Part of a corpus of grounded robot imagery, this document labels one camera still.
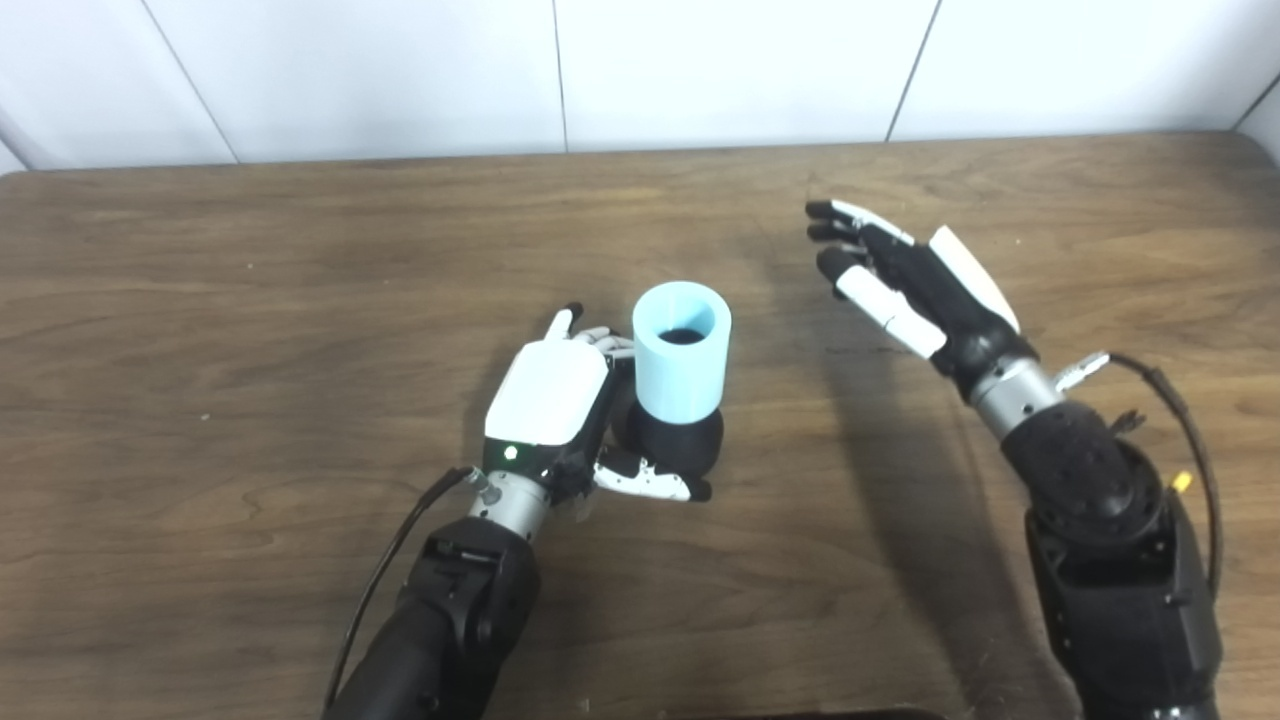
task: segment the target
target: cable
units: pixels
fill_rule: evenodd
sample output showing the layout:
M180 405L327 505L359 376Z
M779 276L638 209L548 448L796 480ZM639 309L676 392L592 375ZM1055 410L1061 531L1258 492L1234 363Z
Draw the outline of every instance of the cable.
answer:
M401 546L404 544L404 539L408 533L413 529L417 519L422 516L436 500L440 498L445 492L453 486L461 483L474 471L472 468L452 468L448 473L435 480L435 484L426 488L413 509L410 510L408 516L401 523L398 530L392 537L390 544L383 551L383 556L378 560L378 566L374 568L374 575L369 578L369 583L365 585L365 592L360 596L360 602L356 603L356 612L351 616L351 624L347 625L347 632L342 637L342 646L338 647L338 659L333 664L333 673L329 675L329 688L324 694L324 708L329 710L333 706L334 700L338 698L338 687L342 683L342 673L347 665L347 656L351 655L352 642L356 639L356 630L360 629L360 620L365 616L365 610L369 609L369 601L374 597L374 591L378 589L378 583L383 579L387 573L387 568L390 566L392 559L396 557L396 552L399 551Z
M1187 443L1196 457L1196 466L1199 470L1201 483L1204 488L1204 502L1208 507L1208 592L1216 601L1217 588L1222 584L1222 505L1219 498L1217 478L1213 477L1213 468L1208 461L1208 448L1204 446L1204 438L1201 437L1199 429L1196 427L1196 420L1192 419L1187 401L1183 400L1183 396L1178 393L1160 368L1152 368L1119 352L1111 352L1110 355L1111 361L1116 365L1138 373L1151 386L1151 389L1156 391L1156 395L1160 396L1160 400L1165 402L1165 406L1169 407L1169 411L1172 413L1174 418L1178 418L1178 423L1183 427L1183 434L1187 436Z

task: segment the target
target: robotic hand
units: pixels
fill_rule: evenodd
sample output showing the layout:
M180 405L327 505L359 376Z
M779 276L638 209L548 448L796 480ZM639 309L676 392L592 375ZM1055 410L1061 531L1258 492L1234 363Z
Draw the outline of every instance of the robotic hand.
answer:
M547 512L594 488L705 500L701 479L604 445L620 389L634 382L630 340L608 328L573 334L582 306L559 310L525 345L485 416L483 464L451 470L397 533L339 653L324 720L472 720L484 714L539 591L531 542ZM445 489L467 480L471 511L428 537L396 610L337 691L351 638L390 556Z
M1221 536L1210 495L1210 575L1178 492L1147 456L1064 392L1107 361L1143 373L1175 411L1212 491L1185 405L1158 370L1097 354L1056 379L1009 302L948 228L927 243L838 200L809 202L818 269L977 410L1030 491L1027 542L1053 652L1087 720L1216 720L1213 616Z

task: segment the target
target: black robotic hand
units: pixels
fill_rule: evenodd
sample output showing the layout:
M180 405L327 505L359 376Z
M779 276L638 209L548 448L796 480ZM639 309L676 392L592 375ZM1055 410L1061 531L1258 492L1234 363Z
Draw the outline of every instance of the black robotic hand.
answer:
M1030 491L1027 542L1053 652L1088 720L1216 720L1221 532L1212 469L1164 375L1094 354L1050 378L1009 302L946 227L928 243L874 213L809 202L818 268L888 334L955 382ZM1066 389L1108 361L1137 369L1183 423L1210 498L1206 578L1178 492Z

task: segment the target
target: black arm casing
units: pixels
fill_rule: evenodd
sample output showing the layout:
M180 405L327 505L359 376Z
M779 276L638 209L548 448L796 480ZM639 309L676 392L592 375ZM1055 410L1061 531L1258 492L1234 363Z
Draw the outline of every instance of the black arm casing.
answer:
M511 530L465 518L431 533L324 720L477 720L539 587Z
M1129 556L1076 560L1071 543L1034 512L1027 543L1053 653L1088 720L1217 717L1222 641L1196 532L1176 496Z

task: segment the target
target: wood grain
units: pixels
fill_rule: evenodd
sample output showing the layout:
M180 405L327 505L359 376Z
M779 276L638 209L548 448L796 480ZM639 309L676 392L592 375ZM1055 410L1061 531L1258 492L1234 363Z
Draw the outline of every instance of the wood grain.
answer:
M716 498L553 523L489 716L1071 717L1023 491L954 389L831 299L801 213L828 196L950 223L1048 365L1125 348L1178 382L1222 483L1222 715L1272 717L1280 174L1233 135L6 177L4 715L312 716L374 559L477 459L516 348L566 300L625 327L686 278L735 313ZM1151 410L1138 439L1188 465L1133 379L1080 396Z

